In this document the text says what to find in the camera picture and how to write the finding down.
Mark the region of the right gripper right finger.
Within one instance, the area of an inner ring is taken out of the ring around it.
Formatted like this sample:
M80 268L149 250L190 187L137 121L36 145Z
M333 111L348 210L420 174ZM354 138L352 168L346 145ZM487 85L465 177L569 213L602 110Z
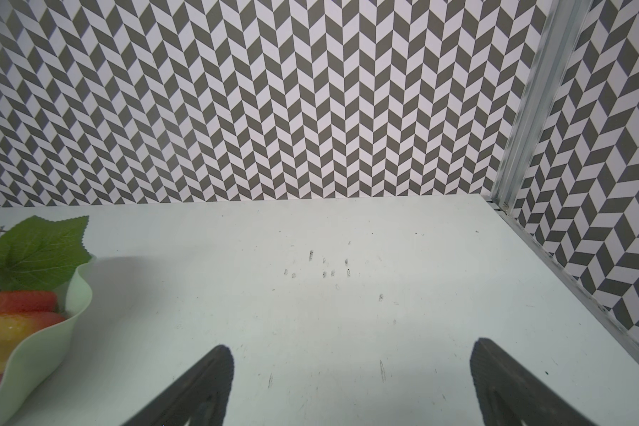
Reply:
M470 374L485 425L593 424L489 338L475 342Z

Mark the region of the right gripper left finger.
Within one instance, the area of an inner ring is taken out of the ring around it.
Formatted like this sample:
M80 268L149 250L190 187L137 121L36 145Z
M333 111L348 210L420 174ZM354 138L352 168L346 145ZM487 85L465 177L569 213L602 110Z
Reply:
M234 381L234 357L218 345L124 424L221 425Z

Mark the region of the green wavy glass bowl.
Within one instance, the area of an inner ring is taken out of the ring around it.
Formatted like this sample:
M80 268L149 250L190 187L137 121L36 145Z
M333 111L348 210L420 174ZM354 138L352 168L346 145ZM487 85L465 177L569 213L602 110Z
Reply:
M71 280L55 290L63 303L65 321L27 337L7 360L0 381L0 425L19 411L69 353L77 320L92 302L92 288L84 274L93 263L91 260L78 266Z

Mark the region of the dark grape bunch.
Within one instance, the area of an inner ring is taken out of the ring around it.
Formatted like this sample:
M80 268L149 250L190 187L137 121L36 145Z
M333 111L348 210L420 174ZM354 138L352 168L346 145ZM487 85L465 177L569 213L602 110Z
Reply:
M0 290L53 291L92 260L83 244L89 218L33 216L0 236Z

